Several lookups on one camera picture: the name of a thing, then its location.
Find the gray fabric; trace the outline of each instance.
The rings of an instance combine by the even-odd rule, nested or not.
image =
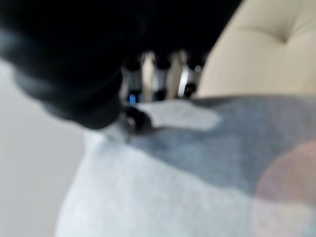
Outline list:
[[[86,134],[57,237],[316,235],[316,99],[168,101],[141,109],[152,118],[147,133]]]

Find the blue light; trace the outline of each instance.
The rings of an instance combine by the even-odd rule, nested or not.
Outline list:
[[[136,104],[136,96],[135,95],[129,95],[129,102],[131,104]]]

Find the white wall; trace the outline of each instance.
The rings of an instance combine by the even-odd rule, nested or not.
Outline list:
[[[0,61],[0,236],[52,237],[82,157],[78,127],[47,115]]]

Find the black cloth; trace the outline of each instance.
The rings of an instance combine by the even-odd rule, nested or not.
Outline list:
[[[52,114],[98,129],[130,55],[212,48],[241,0],[0,0],[0,56]]]

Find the beige upholstery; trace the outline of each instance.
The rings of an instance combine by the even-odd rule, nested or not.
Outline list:
[[[204,70],[199,96],[316,93],[316,0],[247,0]]]

